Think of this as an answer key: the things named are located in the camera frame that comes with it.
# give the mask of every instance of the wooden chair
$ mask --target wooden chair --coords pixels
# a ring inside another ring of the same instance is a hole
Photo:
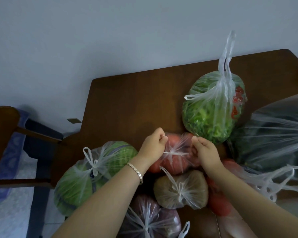
[[[64,174],[64,172],[75,163],[73,160],[72,144],[78,144],[76,137],[68,137],[64,140],[51,138],[24,128],[18,127],[20,119],[19,112],[10,106],[0,107],[0,160],[5,148],[13,134],[19,132],[31,137],[39,138],[48,142],[57,144],[56,154],[53,158],[51,168],[51,179],[14,179],[14,180],[0,180],[0,188],[15,188],[15,187],[32,187],[44,186],[54,188],[57,181]]]

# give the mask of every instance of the tiled floor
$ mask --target tiled floor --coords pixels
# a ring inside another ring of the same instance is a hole
[[[44,218],[43,238],[50,238],[65,220],[65,217],[57,210],[53,203],[53,194],[54,190],[51,189]]]

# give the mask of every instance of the finger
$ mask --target finger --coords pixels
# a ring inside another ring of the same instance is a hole
[[[160,137],[165,136],[165,135],[166,135],[166,134],[165,134],[165,132],[163,131],[162,128],[157,128],[157,129],[153,132],[153,134],[152,134],[152,136],[157,137],[157,138],[159,138],[159,139],[160,139]]]
[[[209,141],[209,140],[207,140],[207,139],[205,139],[205,138],[197,137],[197,139],[198,139],[198,141],[199,141],[202,145],[204,145],[204,146],[206,146],[206,147],[208,147],[208,148],[211,148],[212,145],[213,145],[213,143],[212,143],[211,141]]]
[[[198,138],[196,136],[193,136],[192,139],[192,144],[194,145],[194,147],[199,150],[200,148],[203,148],[204,146],[200,143],[200,141],[198,140]]]
[[[167,141],[168,141],[168,136],[163,136],[159,142],[160,142],[160,144],[165,146]]]

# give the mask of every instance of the bag of potatoes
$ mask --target bag of potatoes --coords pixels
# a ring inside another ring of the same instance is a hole
[[[208,186],[202,172],[191,170],[183,175],[171,176],[160,167],[166,176],[160,177],[153,186],[159,205],[167,209],[177,209],[189,205],[201,209],[207,205]]]

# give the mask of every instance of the green vegetable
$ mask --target green vegetable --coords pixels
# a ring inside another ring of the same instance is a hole
[[[213,143],[222,143],[230,136],[246,101],[243,81],[235,74],[232,80],[235,90],[231,90],[232,81],[214,71],[193,84],[189,95],[205,95],[183,103],[182,119],[189,132]]]
[[[69,168],[56,185],[54,203],[64,216],[70,216],[138,152],[126,142],[111,141],[91,153],[92,159],[98,160],[97,176],[93,175],[93,168],[85,158]]]

